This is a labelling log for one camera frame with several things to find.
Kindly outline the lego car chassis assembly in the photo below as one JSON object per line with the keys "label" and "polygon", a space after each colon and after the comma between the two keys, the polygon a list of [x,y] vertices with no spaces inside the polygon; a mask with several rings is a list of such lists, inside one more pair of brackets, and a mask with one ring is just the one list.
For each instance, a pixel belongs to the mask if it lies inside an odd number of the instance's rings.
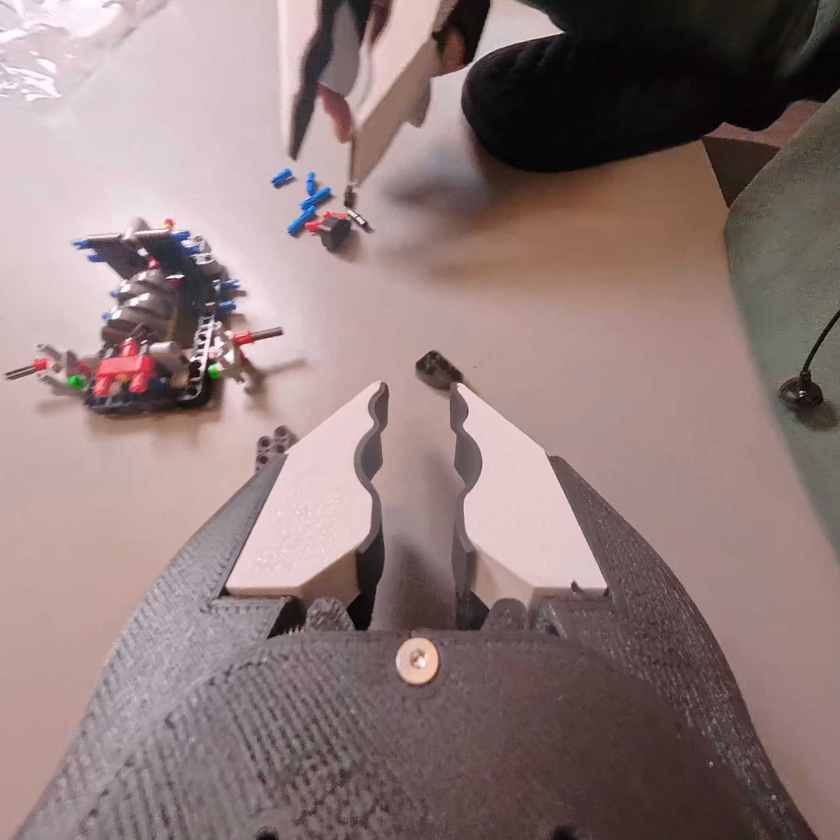
{"label": "lego car chassis assembly", "polygon": [[245,383],[252,368],[245,347],[284,334],[232,326],[238,280],[205,237],[172,220],[150,227],[136,217],[122,231],[72,245],[119,278],[101,315],[100,345],[78,353],[39,343],[31,362],[3,373],[7,382],[33,378],[102,417],[199,409],[222,380]]}

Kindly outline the black rounded lego beam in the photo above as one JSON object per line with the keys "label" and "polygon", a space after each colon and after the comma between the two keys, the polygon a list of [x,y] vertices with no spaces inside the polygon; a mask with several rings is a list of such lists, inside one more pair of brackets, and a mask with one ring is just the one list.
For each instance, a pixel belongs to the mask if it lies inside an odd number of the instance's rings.
{"label": "black rounded lego beam", "polygon": [[441,392],[465,381],[460,369],[436,350],[426,352],[416,361],[415,372],[422,382]]}

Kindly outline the clear plastic bag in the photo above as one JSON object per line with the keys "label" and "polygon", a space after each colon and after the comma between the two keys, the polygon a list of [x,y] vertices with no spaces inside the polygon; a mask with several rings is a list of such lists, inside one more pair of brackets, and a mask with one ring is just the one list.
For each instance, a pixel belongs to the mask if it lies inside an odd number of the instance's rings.
{"label": "clear plastic bag", "polygon": [[2,1],[1,95],[65,98],[167,1]]}

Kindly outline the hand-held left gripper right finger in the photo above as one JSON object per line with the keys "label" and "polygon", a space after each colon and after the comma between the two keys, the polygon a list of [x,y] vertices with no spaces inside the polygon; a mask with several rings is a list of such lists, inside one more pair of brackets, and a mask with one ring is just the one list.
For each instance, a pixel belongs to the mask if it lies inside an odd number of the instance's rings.
{"label": "hand-held left gripper right finger", "polygon": [[450,387],[455,469],[452,563],[460,609],[607,593],[594,551],[546,450],[465,384]]}

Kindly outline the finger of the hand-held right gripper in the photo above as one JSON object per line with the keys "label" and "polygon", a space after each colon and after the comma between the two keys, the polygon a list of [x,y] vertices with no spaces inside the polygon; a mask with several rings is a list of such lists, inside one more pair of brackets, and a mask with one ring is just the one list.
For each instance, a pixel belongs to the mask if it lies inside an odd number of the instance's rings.
{"label": "finger of the hand-held right gripper", "polygon": [[384,34],[362,51],[360,76],[350,94],[353,186],[367,180],[405,123],[423,123],[435,78],[434,33],[443,23],[442,2],[392,3]]}
{"label": "finger of the hand-held right gripper", "polygon": [[361,72],[363,1],[278,2],[280,137],[296,160],[316,104],[339,142],[350,140],[348,97]]}

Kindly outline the black double lego beam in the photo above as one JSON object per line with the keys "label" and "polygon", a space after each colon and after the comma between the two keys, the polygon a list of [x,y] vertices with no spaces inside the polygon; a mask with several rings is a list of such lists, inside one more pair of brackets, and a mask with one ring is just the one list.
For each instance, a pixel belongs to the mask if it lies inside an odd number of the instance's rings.
{"label": "black double lego beam", "polygon": [[279,425],[270,434],[259,437],[255,451],[255,471],[285,455],[297,441],[298,437],[286,425]]}

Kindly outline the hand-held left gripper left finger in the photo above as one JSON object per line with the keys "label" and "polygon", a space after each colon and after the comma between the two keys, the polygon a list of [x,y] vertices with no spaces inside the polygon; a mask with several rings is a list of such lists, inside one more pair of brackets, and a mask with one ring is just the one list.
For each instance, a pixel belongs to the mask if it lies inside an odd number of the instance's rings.
{"label": "hand-held left gripper left finger", "polygon": [[389,390],[374,381],[294,444],[227,578],[231,596],[291,596],[305,606],[363,592],[358,562],[382,528]]}

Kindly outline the black curved lego piece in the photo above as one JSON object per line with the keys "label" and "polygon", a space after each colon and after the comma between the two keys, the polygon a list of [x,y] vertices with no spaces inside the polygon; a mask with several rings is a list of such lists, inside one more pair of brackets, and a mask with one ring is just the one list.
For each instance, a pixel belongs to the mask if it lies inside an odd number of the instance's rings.
{"label": "black curved lego piece", "polygon": [[353,231],[354,223],[346,213],[326,213],[318,221],[317,235],[330,253],[338,253]]}

